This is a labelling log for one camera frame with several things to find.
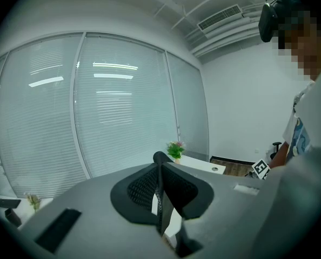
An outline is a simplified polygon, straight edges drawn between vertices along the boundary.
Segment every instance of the air vent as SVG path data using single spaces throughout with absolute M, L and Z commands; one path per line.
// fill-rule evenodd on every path
M 201 29 L 203 33 L 207 33 L 214 30 L 217 27 L 220 27 L 224 24 L 235 21 L 242 17 L 242 10 L 236 4 L 222 11 L 219 11 L 214 15 L 211 15 L 205 20 L 201 21 L 200 23 L 198 23 L 198 27 Z

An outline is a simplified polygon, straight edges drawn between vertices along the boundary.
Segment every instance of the white tag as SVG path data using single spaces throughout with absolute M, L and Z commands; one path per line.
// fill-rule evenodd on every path
M 259 179 L 266 179 L 268 172 L 270 171 L 270 167 L 263 159 L 260 159 L 258 162 L 253 164 L 252 167 Z

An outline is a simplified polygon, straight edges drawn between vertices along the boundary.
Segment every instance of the person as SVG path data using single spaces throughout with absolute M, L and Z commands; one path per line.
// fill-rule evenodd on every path
M 291 116 L 283 133 L 284 143 L 270 162 L 270 168 L 285 165 L 292 157 L 307 152 L 310 139 L 301 118 L 296 114 L 296 104 L 311 90 L 321 74 L 321 23 L 318 17 L 299 0 L 276 0 L 278 16 L 278 49 L 289 49 L 299 69 L 311 81 L 293 101 Z

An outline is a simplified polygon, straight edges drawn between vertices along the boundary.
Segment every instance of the white desk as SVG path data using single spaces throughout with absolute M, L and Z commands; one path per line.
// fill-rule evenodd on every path
M 21 226 L 18 227 L 18 229 L 21 229 L 24 224 L 34 215 L 35 211 L 33 207 L 30 205 L 27 199 L 25 198 L 18 198 L 18 197 L 9 197 L 9 196 L 1 196 L 0 199 L 9 199 L 9 200 L 21 200 L 19 203 L 18 207 L 13 209 L 16 215 L 21 220 Z M 41 204 L 39 205 L 39 210 L 41 210 L 44 206 L 52 202 L 53 198 L 48 198 L 48 199 L 42 199 Z M 0 207 L 0 219 L 8 221 L 5 218 L 4 212 L 6 211 L 6 208 Z
M 209 162 L 198 160 L 195 158 L 190 158 L 189 156 L 185 156 L 185 155 L 182 155 L 180 159 L 180 165 L 184 165 L 190 168 L 203 170 L 206 172 L 220 174 L 220 175 L 222 175 L 225 171 L 225 166 L 209 163 Z M 175 209 L 173 209 L 169 226 L 166 228 L 164 235 L 174 248 L 176 247 L 176 244 L 177 244 L 175 235 L 181 229 L 181 222 L 182 222 L 182 217 L 177 213 Z

